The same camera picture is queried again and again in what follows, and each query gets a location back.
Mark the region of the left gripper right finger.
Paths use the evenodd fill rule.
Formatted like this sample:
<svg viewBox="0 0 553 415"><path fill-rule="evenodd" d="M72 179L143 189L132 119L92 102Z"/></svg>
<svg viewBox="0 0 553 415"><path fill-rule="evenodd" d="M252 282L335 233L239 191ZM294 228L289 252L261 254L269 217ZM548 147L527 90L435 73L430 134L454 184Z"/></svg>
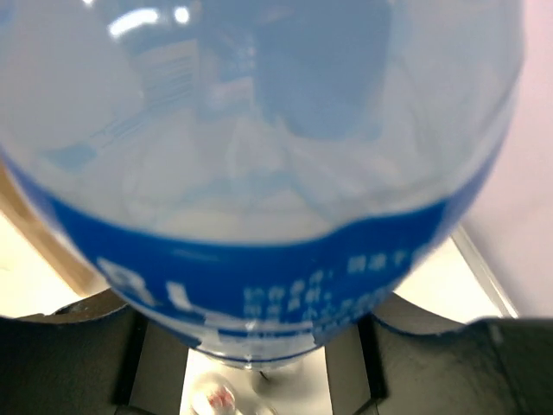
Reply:
<svg viewBox="0 0 553 415"><path fill-rule="evenodd" d="M335 414L550 414L552 321L464 325L392 295L325 347Z"/></svg>

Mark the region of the water bottle blue label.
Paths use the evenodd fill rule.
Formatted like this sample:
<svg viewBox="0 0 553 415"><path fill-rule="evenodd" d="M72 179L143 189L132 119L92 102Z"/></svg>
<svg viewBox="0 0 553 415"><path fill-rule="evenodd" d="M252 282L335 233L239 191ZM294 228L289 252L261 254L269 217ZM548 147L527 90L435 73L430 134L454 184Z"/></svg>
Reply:
<svg viewBox="0 0 553 415"><path fill-rule="evenodd" d="M125 301L281 367L451 234L523 59L519 1L4 1L1 158Z"/></svg>

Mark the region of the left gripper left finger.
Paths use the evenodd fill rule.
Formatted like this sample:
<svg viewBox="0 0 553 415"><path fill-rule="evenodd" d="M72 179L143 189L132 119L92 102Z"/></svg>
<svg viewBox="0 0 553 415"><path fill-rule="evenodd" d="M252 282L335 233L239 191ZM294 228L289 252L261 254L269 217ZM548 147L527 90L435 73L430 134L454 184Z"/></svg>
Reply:
<svg viewBox="0 0 553 415"><path fill-rule="evenodd" d="M1 320L3 414L177 414L188 350L110 291Z"/></svg>

